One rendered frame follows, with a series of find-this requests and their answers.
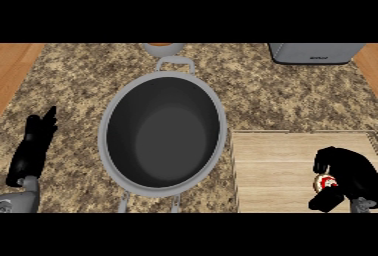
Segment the white cup with orange content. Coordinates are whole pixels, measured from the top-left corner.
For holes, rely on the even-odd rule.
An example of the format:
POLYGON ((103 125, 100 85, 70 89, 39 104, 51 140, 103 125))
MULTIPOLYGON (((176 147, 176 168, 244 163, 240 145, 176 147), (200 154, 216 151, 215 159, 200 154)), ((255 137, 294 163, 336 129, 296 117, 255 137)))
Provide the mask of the white cup with orange content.
POLYGON ((184 43, 144 43, 147 52, 156 57, 166 57, 176 55, 182 49, 184 43))

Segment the grey box appliance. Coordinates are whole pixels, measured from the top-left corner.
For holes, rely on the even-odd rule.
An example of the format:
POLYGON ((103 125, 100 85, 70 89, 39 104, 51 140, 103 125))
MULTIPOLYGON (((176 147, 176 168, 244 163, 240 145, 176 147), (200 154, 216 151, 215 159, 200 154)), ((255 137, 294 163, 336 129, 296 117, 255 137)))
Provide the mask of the grey box appliance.
POLYGON ((348 64, 365 43, 269 43, 272 60, 286 65, 348 64))

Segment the pale wooden tray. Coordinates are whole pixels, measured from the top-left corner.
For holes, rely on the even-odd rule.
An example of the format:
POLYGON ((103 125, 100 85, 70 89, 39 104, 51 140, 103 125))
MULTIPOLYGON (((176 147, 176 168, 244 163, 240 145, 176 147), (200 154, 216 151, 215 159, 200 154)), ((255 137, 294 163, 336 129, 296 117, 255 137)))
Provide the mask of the pale wooden tray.
POLYGON ((232 133, 232 167, 241 213, 312 213, 315 155, 330 146, 361 153, 378 170, 378 134, 374 131, 232 133))

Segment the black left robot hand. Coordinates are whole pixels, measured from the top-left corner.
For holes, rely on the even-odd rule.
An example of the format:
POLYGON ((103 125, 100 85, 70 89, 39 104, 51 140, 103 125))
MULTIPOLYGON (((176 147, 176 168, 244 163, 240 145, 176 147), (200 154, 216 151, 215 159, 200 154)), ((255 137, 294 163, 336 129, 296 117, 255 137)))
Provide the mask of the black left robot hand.
POLYGON ((27 118, 24 139, 12 157, 7 177, 7 185, 11 187, 21 187, 18 180, 27 176, 42 176, 46 153, 58 130, 55 115, 57 107, 52 106, 43 117, 30 115, 27 118))

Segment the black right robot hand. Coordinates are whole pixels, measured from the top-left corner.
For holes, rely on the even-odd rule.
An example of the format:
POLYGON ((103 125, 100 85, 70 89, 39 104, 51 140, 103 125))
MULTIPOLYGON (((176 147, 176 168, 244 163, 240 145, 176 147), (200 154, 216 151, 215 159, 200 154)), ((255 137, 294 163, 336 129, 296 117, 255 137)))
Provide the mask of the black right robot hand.
POLYGON ((358 152, 330 146, 318 150, 314 172, 336 177, 339 185, 327 187, 309 201, 309 208, 330 212, 345 199, 364 197, 377 202, 378 171, 368 158, 358 152))

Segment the large grey metal pot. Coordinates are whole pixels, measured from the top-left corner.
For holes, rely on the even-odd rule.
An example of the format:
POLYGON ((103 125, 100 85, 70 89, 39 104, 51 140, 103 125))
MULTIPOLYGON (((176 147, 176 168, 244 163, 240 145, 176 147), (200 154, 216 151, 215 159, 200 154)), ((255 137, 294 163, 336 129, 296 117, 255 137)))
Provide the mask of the large grey metal pot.
POLYGON ((219 96, 193 71, 156 70, 116 94, 98 129, 98 149, 105 170, 125 189, 119 211, 128 211, 134 194, 170 197, 209 176, 228 137, 219 96))

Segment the red and white cupcake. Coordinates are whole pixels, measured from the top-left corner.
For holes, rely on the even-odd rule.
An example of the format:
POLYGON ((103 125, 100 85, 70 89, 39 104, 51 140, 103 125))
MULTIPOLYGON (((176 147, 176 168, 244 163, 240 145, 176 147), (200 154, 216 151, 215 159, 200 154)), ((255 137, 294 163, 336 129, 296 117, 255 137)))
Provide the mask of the red and white cupcake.
POLYGON ((327 187, 334 187, 337 185, 336 177, 330 174, 320 174, 315 177, 314 188, 317 193, 320 193, 327 187))

